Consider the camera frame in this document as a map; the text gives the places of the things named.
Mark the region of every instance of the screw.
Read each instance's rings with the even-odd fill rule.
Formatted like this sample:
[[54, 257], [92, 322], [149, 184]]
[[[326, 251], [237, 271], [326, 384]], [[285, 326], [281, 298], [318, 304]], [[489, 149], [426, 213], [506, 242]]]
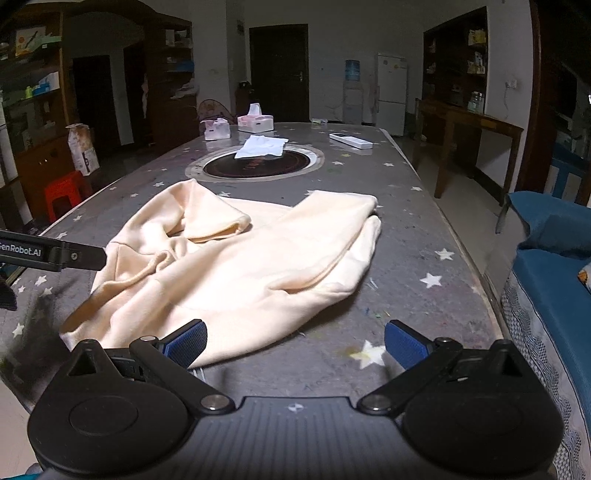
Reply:
[[372, 411], [389, 410], [392, 406], [390, 399], [384, 395], [368, 395], [361, 401], [361, 404]]
[[230, 404], [230, 399], [224, 395], [208, 395], [201, 399], [201, 405], [211, 411], [221, 410]]

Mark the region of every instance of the blue sofa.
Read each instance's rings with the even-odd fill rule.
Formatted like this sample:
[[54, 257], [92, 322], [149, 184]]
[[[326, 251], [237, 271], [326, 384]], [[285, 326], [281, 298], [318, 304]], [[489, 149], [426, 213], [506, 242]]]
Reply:
[[558, 478], [591, 478], [591, 293], [577, 278], [591, 260], [591, 209], [533, 192], [509, 205], [523, 235], [499, 295], [504, 321], [563, 416]]

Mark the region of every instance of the white refrigerator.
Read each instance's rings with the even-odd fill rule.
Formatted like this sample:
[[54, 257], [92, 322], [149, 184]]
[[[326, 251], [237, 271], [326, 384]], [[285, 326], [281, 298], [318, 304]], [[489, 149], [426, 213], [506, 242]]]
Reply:
[[386, 53], [376, 57], [374, 123], [390, 135], [404, 135], [408, 65], [405, 58]]

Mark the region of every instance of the wooden side table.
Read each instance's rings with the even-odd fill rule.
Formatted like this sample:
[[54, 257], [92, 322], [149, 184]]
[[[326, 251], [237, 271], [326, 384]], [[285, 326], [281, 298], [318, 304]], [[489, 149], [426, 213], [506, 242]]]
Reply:
[[470, 125], [482, 130], [489, 130], [501, 135], [506, 135], [511, 138], [511, 152], [509, 153], [509, 164], [507, 165], [507, 172], [505, 174], [505, 181], [503, 183], [503, 197], [509, 193], [511, 187], [511, 179], [515, 171], [515, 163], [517, 161], [517, 152], [519, 150], [519, 142], [523, 129], [516, 125], [508, 124], [502, 120], [496, 119], [488, 115], [474, 113], [463, 108], [448, 105], [437, 100], [419, 100], [416, 104], [417, 117], [417, 132], [415, 134], [415, 146], [413, 151], [413, 167], [417, 169], [420, 158], [418, 150], [421, 146], [421, 135], [423, 134], [423, 118], [424, 115], [435, 115], [443, 118], [445, 123], [445, 133], [443, 137], [443, 148], [441, 150], [441, 161], [439, 164], [439, 172], [437, 173], [437, 184], [435, 186], [435, 198], [441, 198], [441, 194], [447, 184], [449, 178], [449, 161], [452, 152], [453, 131], [456, 124]]

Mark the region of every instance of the gray star-patterned tablecloth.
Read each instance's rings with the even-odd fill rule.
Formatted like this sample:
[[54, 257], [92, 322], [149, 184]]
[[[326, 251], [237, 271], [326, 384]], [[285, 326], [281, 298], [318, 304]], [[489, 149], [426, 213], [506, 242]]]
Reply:
[[[186, 180], [191, 163], [248, 137], [232, 129], [230, 140], [196, 138], [144, 165], [78, 205], [45, 235], [104, 247], [150, 198]], [[330, 140], [332, 132], [361, 137], [374, 147], [356, 151]], [[355, 402], [401, 372], [383, 353], [389, 319], [400, 319], [430, 338], [449, 336], [471, 348], [490, 345], [499, 330], [479, 280], [437, 205], [386, 134], [353, 125], [277, 124], [266, 135], [320, 150], [324, 163], [273, 181], [202, 184], [223, 196], [290, 206], [313, 190], [371, 194], [378, 198], [382, 233], [354, 295], [269, 348], [204, 368], [209, 384], [237, 403], [245, 395], [344, 395]], [[58, 328], [89, 295], [94, 275], [28, 269], [12, 286], [18, 310], [0, 312], [0, 372], [25, 408], [34, 406], [67, 358]]]

